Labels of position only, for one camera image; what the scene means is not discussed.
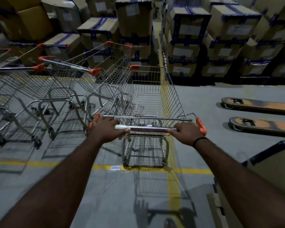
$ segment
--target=white handle grip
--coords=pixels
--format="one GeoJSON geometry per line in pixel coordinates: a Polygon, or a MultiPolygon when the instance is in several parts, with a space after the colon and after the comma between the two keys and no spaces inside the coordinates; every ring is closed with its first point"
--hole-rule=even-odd
{"type": "Polygon", "coordinates": [[[123,129],[131,129],[131,128],[126,126],[126,125],[116,125],[115,129],[116,130],[123,130],[123,129]]]}

